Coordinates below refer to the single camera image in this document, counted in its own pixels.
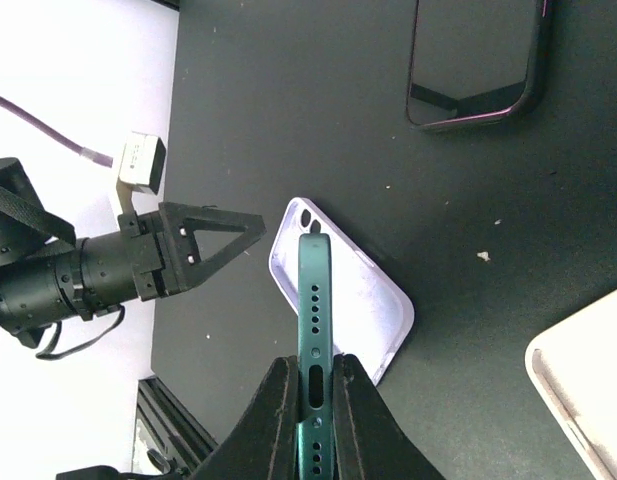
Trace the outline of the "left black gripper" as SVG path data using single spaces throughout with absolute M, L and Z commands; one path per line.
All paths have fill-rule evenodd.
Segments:
M 156 211 L 121 213 L 117 222 L 137 296 L 166 298 L 205 283 L 245 253 L 266 232 L 257 214 L 161 202 Z M 192 243 L 185 255 L 183 229 Z M 232 234 L 215 253 L 204 253 L 198 233 Z

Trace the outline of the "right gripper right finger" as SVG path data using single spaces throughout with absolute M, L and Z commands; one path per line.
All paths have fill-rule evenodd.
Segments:
M 441 479 L 409 440 L 352 354 L 333 363 L 333 420 L 340 479 Z

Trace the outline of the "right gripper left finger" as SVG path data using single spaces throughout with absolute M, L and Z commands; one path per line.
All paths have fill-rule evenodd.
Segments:
M 241 419 L 193 479 L 294 479 L 299 371 L 295 356 L 275 359 Z

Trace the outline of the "teal-edged black phone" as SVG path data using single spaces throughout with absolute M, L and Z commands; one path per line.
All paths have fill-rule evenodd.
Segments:
M 330 239 L 304 234 L 298 253 L 298 475 L 334 475 L 333 334 Z

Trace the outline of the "lilac phone case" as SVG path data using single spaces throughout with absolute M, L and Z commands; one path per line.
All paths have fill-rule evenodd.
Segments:
M 307 198 L 286 207 L 268 260 L 269 272 L 298 309 L 298 248 L 302 235 L 330 238 L 333 291 L 333 348 L 357 356 L 378 385 L 414 325 L 409 297 L 327 215 Z

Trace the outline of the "beige phone case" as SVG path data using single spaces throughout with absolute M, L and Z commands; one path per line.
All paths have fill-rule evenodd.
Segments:
M 530 341 L 525 368 L 596 479 L 617 479 L 617 289 Z

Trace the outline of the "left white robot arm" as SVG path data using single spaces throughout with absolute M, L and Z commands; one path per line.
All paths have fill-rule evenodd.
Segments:
M 261 216 L 160 203 L 118 218 L 118 230 L 79 238 L 46 211 L 20 161 L 0 159 L 0 330 L 35 349 L 72 317 L 125 317 L 125 303 L 205 283 L 256 243 Z

